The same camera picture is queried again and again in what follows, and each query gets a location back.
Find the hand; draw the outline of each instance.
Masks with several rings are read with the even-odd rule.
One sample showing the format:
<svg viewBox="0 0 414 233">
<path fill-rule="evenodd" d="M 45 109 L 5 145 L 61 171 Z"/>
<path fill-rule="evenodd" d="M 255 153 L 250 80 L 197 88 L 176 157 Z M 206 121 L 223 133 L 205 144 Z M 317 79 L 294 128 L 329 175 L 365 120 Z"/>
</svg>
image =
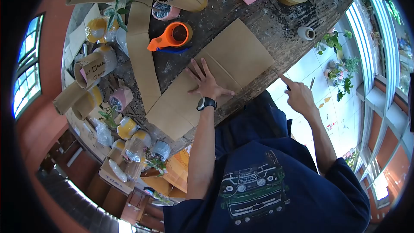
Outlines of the hand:
<svg viewBox="0 0 414 233">
<path fill-rule="evenodd" d="M 308 122 L 320 117 L 319 110 L 313 102 L 312 91 L 303 83 L 293 82 L 283 74 L 278 74 L 282 81 L 290 88 L 285 93 L 289 95 L 287 103 L 293 110 L 302 114 Z"/>
<path fill-rule="evenodd" d="M 213 75 L 211 75 L 207 62 L 204 58 L 201 58 L 201 64 L 203 65 L 205 75 L 194 59 L 191 59 L 191 64 L 193 64 L 197 75 L 195 75 L 188 67 L 185 68 L 185 71 L 197 82 L 198 88 L 193 91 L 189 91 L 189 94 L 200 93 L 201 96 L 207 96 L 213 100 L 216 100 L 217 97 L 221 95 L 234 96 L 233 91 L 224 89 L 217 85 L 216 80 Z"/>
</svg>

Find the car print on shirt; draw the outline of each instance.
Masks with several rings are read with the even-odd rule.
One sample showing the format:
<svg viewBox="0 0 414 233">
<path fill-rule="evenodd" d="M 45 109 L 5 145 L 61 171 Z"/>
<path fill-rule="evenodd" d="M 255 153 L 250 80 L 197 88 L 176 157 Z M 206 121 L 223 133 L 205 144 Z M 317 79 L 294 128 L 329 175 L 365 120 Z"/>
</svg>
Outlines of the car print on shirt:
<svg viewBox="0 0 414 233">
<path fill-rule="evenodd" d="M 267 151 L 268 163 L 225 174 L 219 196 L 235 225 L 282 211 L 290 203 L 284 185 L 285 173 L 273 151 Z"/>
</svg>

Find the navy blue t-shirt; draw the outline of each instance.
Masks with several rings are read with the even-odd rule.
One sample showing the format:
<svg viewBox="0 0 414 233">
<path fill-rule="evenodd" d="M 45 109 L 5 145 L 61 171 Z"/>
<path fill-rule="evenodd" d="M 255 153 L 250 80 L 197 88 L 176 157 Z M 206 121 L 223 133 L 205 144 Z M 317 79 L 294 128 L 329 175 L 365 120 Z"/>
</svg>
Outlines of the navy blue t-shirt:
<svg viewBox="0 0 414 233">
<path fill-rule="evenodd" d="M 369 200 L 338 158 L 325 177 L 290 137 L 247 143 L 216 161 L 204 200 L 164 207 L 166 233 L 363 232 Z"/>
</svg>

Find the white tiled floor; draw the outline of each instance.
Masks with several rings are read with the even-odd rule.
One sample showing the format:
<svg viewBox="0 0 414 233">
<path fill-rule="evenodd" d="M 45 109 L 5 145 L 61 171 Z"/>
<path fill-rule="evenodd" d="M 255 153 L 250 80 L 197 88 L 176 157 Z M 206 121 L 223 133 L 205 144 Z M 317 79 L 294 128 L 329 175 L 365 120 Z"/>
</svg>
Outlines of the white tiled floor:
<svg viewBox="0 0 414 233">
<path fill-rule="evenodd" d="M 343 29 L 350 30 L 346 16 L 335 25 L 335 29 L 338 32 L 342 32 Z M 339 42 L 345 57 L 359 57 L 358 48 L 353 38 L 348 39 L 339 34 Z M 362 77 L 360 74 L 354 74 L 354 78 L 351 79 L 354 85 L 351 94 L 346 94 L 338 102 L 336 100 L 338 88 L 328 85 L 323 73 L 329 65 L 329 60 L 337 60 L 337 56 L 329 47 L 326 47 L 322 55 L 318 55 L 317 52 L 317 49 L 311 49 L 290 70 L 287 70 L 285 76 L 307 86 L 310 86 L 312 78 L 315 78 L 312 88 L 313 98 L 316 106 L 319 107 L 322 122 L 332 141 L 336 155 L 341 157 L 351 148 L 357 146 L 361 140 L 362 102 L 355 95 L 355 91 L 362 83 Z M 277 107 L 286 113 L 287 119 L 293 119 L 292 135 L 298 142 L 308 147 L 316 162 L 311 128 L 305 118 L 293 111 L 287 104 L 288 96 L 284 93 L 285 90 L 286 85 L 281 79 L 277 79 L 267 88 Z"/>
</svg>

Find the wristwatch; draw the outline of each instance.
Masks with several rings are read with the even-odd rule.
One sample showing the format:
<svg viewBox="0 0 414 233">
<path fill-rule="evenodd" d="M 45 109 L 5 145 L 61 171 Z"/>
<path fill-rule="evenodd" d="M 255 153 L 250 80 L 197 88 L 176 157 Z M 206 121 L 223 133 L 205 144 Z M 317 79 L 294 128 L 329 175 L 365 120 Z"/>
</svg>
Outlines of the wristwatch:
<svg viewBox="0 0 414 233">
<path fill-rule="evenodd" d="M 217 102 L 216 101 L 214 101 L 213 99 L 211 99 L 207 96 L 201 97 L 200 101 L 198 101 L 197 110 L 198 111 L 203 111 L 204 108 L 206 106 L 209 106 L 209 105 L 213 106 L 214 110 L 217 108 Z"/>
</svg>

